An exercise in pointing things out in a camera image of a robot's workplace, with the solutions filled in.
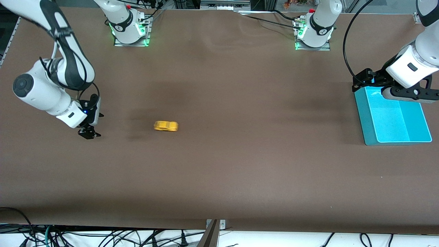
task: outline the blue plastic bin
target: blue plastic bin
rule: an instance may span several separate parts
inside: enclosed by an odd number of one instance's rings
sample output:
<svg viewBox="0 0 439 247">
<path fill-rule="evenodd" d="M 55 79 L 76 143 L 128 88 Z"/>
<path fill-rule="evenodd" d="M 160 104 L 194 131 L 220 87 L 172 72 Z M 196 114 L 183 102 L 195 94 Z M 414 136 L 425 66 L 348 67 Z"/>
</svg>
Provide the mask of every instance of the blue plastic bin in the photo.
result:
<svg viewBox="0 0 439 247">
<path fill-rule="evenodd" d="M 366 145 L 413 145 L 432 141 L 420 103 L 385 99 L 380 87 L 359 89 L 355 92 L 355 101 Z"/>
</svg>

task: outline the black power cord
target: black power cord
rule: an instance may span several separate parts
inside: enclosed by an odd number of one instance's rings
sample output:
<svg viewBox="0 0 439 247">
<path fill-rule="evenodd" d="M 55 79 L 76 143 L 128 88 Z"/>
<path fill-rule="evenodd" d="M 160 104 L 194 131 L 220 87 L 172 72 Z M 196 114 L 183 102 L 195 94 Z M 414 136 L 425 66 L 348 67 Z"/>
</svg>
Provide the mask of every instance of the black power cord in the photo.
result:
<svg viewBox="0 0 439 247">
<path fill-rule="evenodd" d="M 156 8 L 156 9 L 154 10 L 154 12 L 153 12 L 150 16 L 148 16 L 148 17 L 146 17 L 146 18 L 144 18 L 144 19 L 140 19 L 140 21 L 142 22 L 142 21 L 144 21 L 144 20 L 148 20 L 149 18 L 153 17 L 153 16 L 155 15 L 155 13 L 156 13 L 159 9 L 160 9 L 160 8 Z"/>
<path fill-rule="evenodd" d="M 365 242 L 363 241 L 363 236 L 366 236 L 367 241 L 369 242 L 369 246 L 367 246 L 367 245 L 365 244 Z M 390 234 L 390 239 L 389 239 L 389 243 L 387 244 L 387 247 L 390 247 L 390 245 L 392 244 L 392 240 L 393 240 L 393 233 Z M 368 236 L 366 233 L 361 233 L 361 234 L 360 234 L 360 241 L 361 241 L 361 243 L 364 245 L 364 247 L 372 247 L 371 239 L 369 238 L 369 236 Z"/>
<path fill-rule="evenodd" d="M 367 246 L 367 245 L 363 242 L 363 236 L 366 236 L 366 238 L 367 238 L 367 240 L 368 240 L 368 242 L 369 242 L 369 246 Z M 372 247 L 372 242 L 371 242 L 371 239 L 369 238 L 369 235 L 367 235 L 367 234 L 365 234 L 365 233 L 360 234 L 360 241 L 361 241 L 361 243 L 364 245 L 364 247 Z"/>
<path fill-rule="evenodd" d="M 189 244 L 187 243 L 187 241 L 186 241 L 186 235 L 184 234 L 184 231 L 183 230 L 181 230 L 181 244 L 180 244 L 180 246 L 181 247 L 186 247 L 186 246 L 188 246 Z"/>
<path fill-rule="evenodd" d="M 322 247 L 326 247 L 328 246 L 329 241 L 331 240 L 332 236 L 335 234 L 335 232 L 331 233 L 331 235 L 329 235 L 328 239 L 326 239 L 326 242 L 324 245 L 322 245 Z"/>
<path fill-rule="evenodd" d="M 282 23 L 278 23 L 278 22 L 272 22 L 272 21 L 269 21 L 269 20 L 265 20 L 265 19 L 261 19 L 261 18 L 257 18 L 257 17 L 253 17 L 253 16 L 248 16 L 248 15 L 246 15 L 246 16 L 248 18 L 260 20 L 260 21 L 263 21 L 263 22 L 269 22 L 269 23 L 273 23 L 273 24 L 276 24 L 276 25 L 280 25 L 280 26 L 291 27 L 293 29 L 300 29 L 299 27 L 296 27 L 296 26 L 286 25 L 286 24 L 282 24 Z"/>
<path fill-rule="evenodd" d="M 157 230 L 157 231 L 154 231 L 148 238 L 146 238 L 146 240 L 141 244 L 141 245 L 139 245 L 139 247 L 143 247 L 143 246 L 145 246 L 146 244 L 147 244 L 147 242 L 148 241 L 150 241 L 153 237 L 155 237 L 155 236 L 157 236 L 158 234 L 160 234 L 161 232 L 163 232 L 164 230 Z"/>
<path fill-rule="evenodd" d="M 203 234 L 203 233 L 204 233 L 204 232 L 196 232 L 196 233 L 186 234 L 185 237 L 194 236 L 194 235 L 199 235 L 199 234 Z M 169 243 L 171 243 L 171 242 L 174 242 L 174 241 L 179 240 L 179 239 L 182 239 L 182 238 L 183 238 L 183 237 L 178 237 L 178 238 L 171 239 L 171 240 L 169 240 L 169 241 L 167 241 L 167 242 L 162 243 L 162 244 L 159 245 L 158 247 L 162 247 L 162 246 L 164 246 L 164 245 L 167 245 L 167 244 L 169 244 Z"/>
<path fill-rule="evenodd" d="M 352 17 L 352 20 L 351 20 L 351 22 L 350 22 L 349 25 L 348 25 L 348 28 L 346 29 L 345 37 L 343 38 L 343 57 L 344 57 L 344 59 L 345 59 L 345 64 L 346 64 L 346 66 L 348 67 L 349 73 L 351 73 L 352 77 L 355 78 L 357 81 L 363 83 L 363 84 L 366 84 L 366 83 L 363 82 L 363 81 L 361 81 L 361 80 L 359 80 L 359 79 L 357 78 L 357 76 L 354 74 L 354 72 L 352 71 L 351 66 L 349 66 L 348 58 L 347 58 L 347 56 L 346 56 L 346 38 L 348 37 L 348 33 L 349 33 L 349 30 L 351 29 L 352 23 L 355 21 L 355 19 L 356 19 L 357 16 L 360 14 L 360 12 L 361 12 L 361 11 L 362 11 L 367 5 L 369 5 L 372 1 L 373 1 L 373 0 L 369 0 L 369 1 L 367 1 L 367 2 L 366 2 L 363 6 L 361 6 L 361 8 L 355 13 L 354 17 Z"/>
<path fill-rule="evenodd" d="M 157 240 L 155 240 L 155 237 L 152 237 L 152 247 L 158 247 Z"/>
<path fill-rule="evenodd" d="M 24 219 L 26 220 L 26 222 L 28 223 L 30 231 L 32 232 L 33 238 L 36 239 L 36 234 L 35 234 L 34 227 L 32 226 L 32 223 L 30 222 L 30 220 L 27 218 L 27 216 L 21 210 L 13 208 L 13 207 L 0 207 L 0 209 L 11 210 L 11 211 L 15 211 L 15 212 L 21 214 L 24 217 Z"/>
<path fill-rule="evenodd" d="M 270 10 L 270 12 L 276 12 L 276 13 L 280 14 L 283 18 L 285 18 L 285 19 L 287 19 L 287 20 L 290 20 L 290 21 L 294 21 L 294 19 L 300 17 L 300 15 L 299 15 L 299 16 L 297 16 L 297 17 L 291 18 L 291 17 L 288 17 L 288 16 L 284 15 L 284 13 L 282 13 L 282 12 L 280 12 L 279 10 L 276 10 L 276 9 L 272 9 L 272 10 Z"/>
<path fill-rule="evenodd" d="M 20 244 L 19 247 L 26 247 L 26 244 L 27 244 L 28 241 L 29 241 L 29 239 L 26 238 L 26 239 L 23 241 L 23 243 Z"/>
<path fill-rule="evenodd" d="M 96 91 L 97 91 L 97 101 L 96 101 L 94 104 L 92 104 L 91 106 L 89 106 L 89 107 L 87 107 L 87 108 L 83 108 L 83 110 L 86 110 L 86 111 L 93 109 L 93 107 L 95 107 L 95 106 L 97 105 L 97 102 L 98 102 L 99 99 L 101 98 L 101 92 L 99 91 L 99 88 L 97 87 L 97 85 L 96 85 L 94 82 L 92 82 L 91 84 L 96 88 Z M 85 90 L 83 90 L 83 91 L 79 94 L 78 100 L 81 99 L 81 96 L 83 95 L 84 92 L 85 92 Z"/>
</svg>

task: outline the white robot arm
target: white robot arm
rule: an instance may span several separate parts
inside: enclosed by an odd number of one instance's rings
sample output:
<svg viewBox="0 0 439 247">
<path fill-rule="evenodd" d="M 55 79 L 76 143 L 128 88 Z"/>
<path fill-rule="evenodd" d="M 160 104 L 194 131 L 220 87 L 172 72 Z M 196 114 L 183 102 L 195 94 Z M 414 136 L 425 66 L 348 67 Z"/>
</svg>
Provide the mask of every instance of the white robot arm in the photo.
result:
<svg viewBox="0 0 439 247">
<path fill-rule="evenodd" d="M 124 44 L 132 44 L 145 36 L 140 28 L 145 22 L 145 14 L 117 0 L 94 0 L 101 7 L 113 31 L 113 35 Z"/>
<path fill-rule="evenodd" d="M 49 0 L 0 0 L 0 4 L 43 28 L 55 41 L 52 59 L 40 59 L 28 72 L 15 79 L 15 95 L 56 116 L 71 128 L 90 126 L 93 129 L 99 116 L 100 97 L 93 96 L 93 102 L 92 99 L 78 102 L 72 100 L 65 89 L 87 89 L 93 84 L 94 69 L 58 5 Z M 56 48 L 62 58 L 54 58 Z"/>
<path fill-rule="evenodd" d="M 432 74 L 439 70 L 439 2 L 417 0 L 416 7 L 425 30 L 387 61 L 381 70 L 365 69 L 353 78 L 353 91 L 383 87 L 386 99 L 433 103 L 439 90 L 431 89 Z M 426 87 L 420 81 L 427 81 Z"/>
<path fill-rule="evenodd" d="M 340 0 L 321 0 L 314 13 L 301 16 L 303 31 L 297 36 L 309 47 L 321 47 L 331 38 L 334 24 L 342 12 Z"/>
</svg>

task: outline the toy car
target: toy car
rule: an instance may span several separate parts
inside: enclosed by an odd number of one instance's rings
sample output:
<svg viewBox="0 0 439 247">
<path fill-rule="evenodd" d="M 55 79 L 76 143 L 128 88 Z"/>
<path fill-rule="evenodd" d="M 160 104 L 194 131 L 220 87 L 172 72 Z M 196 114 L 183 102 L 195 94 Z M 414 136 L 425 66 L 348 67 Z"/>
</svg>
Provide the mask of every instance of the toy car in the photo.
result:
<svg viewBox="0 0 439 247">
<path fill-rule="evenodd" d="M 154 123 L 154 129 L 157 131 L 177 131 L 178 123 L 168 121 L 156 121 Z"/>
</svg>

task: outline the table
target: table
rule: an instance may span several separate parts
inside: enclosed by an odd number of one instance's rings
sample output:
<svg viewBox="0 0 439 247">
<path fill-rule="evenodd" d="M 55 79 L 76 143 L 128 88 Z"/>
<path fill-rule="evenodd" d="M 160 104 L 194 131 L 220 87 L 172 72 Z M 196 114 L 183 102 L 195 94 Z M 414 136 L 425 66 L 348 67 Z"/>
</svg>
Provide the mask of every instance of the table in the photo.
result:
<svg viewBox="0 0 439 247">
<path fill-rule="evenodd" d="M 232 11 L 165 11 L 143 48 L 114 47 L 99 9 L 63 11 L 96 70 L 103 136 L 85 140 L 14 96 L 14 78 L 53 45 L 22 21 L 0 70 L 2 205 L 38 224 L 439 233 L 439 106 L 423 106 L 432 143 L 364 145 L 342 55 L 352 15 L 331 51 L 312 52 Z M 422 30 L 411 15 L 360 15 L 352 69 L 379 69 Z M 157 120 L 179 131 L 154 131 Z"/>
</svg>

